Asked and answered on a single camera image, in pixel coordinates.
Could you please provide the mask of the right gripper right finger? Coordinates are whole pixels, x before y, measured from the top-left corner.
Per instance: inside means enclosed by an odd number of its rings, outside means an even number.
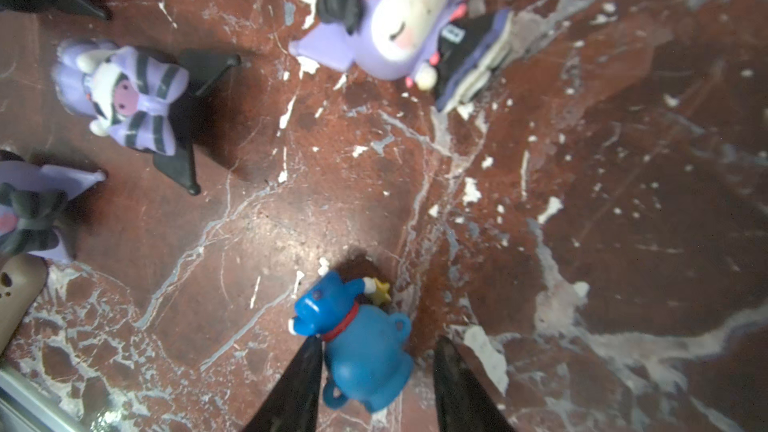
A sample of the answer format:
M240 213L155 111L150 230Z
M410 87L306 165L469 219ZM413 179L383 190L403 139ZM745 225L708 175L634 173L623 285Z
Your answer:
M446 336L436 342L433 382L441 432L515 431Z

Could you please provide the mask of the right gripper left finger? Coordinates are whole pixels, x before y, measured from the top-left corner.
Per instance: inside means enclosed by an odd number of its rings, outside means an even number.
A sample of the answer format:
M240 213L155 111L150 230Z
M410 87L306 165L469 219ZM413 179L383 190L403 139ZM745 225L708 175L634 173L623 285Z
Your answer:
M245 432L315 432L323 370L323 344L308 337Z

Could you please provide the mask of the blue cup toy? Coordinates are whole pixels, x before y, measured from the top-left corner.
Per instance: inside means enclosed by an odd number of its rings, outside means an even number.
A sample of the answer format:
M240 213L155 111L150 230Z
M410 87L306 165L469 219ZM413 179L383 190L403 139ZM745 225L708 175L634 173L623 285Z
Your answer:
M375 414L407 385L414 367L405 350L412 322L403 313L383 309L391 302L389 289L375 277L346 281L329 271L294 303L290 333L323 344L327 407L340 409L353 400Z

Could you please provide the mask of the brown plastic litter scoop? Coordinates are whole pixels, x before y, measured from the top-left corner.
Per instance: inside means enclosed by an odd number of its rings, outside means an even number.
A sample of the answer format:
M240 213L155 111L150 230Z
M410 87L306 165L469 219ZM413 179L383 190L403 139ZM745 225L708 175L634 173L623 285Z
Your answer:
M43 259L32 255L9 258L1 269L1 352L7 348L29 307L43 290L48 276Z

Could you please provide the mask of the purple striped Kuromi figure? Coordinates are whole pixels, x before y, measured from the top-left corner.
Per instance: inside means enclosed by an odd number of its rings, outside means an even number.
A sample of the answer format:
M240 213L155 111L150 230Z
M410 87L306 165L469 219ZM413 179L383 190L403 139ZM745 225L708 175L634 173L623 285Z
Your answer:
M11 151L1 152L1 254L29 254L70 263L73 255L56 225L70 201L106 180L58 165L35 165Z

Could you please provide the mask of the purple bat Kuromi figure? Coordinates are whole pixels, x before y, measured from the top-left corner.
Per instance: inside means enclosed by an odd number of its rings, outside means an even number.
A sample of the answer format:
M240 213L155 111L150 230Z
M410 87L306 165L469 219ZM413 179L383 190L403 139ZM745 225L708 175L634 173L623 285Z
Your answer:
M57 98L89 129L149 154L154 167L196 196L194 139L217 82L239 66L236 53L185 49L178 56L103 39L61 42L52 67Z

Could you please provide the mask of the purple dress Kuromi figure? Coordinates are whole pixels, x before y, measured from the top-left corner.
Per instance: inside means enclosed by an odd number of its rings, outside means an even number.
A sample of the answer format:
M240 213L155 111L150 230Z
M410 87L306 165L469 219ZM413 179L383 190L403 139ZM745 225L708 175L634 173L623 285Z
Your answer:
M338 72L357 66L432 94L449 112L482 91L512 54L513 13L471 16L469 0L316 0L319 24L289 45Z

